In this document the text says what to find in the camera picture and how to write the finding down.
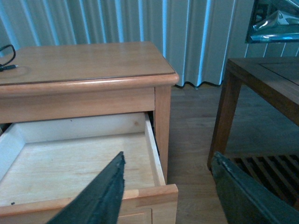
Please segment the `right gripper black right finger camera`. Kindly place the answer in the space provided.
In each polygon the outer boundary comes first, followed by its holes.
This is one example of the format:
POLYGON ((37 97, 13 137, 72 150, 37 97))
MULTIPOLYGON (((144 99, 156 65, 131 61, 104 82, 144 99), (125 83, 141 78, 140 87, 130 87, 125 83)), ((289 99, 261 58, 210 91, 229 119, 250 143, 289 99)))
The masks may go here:
POLYGON ((216 191, 229 224, 297 224, 299 212, 216 152, 211 161, 216 191))

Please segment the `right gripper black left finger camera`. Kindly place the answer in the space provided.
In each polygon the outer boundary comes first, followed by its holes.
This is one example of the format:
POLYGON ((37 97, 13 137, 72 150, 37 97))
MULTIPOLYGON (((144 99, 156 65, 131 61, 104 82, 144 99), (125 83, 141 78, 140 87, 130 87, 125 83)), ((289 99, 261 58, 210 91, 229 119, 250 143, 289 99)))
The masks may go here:
POLYGON ((124 193, 124 153, 119 152, 49 224, 115 224, 124 193))

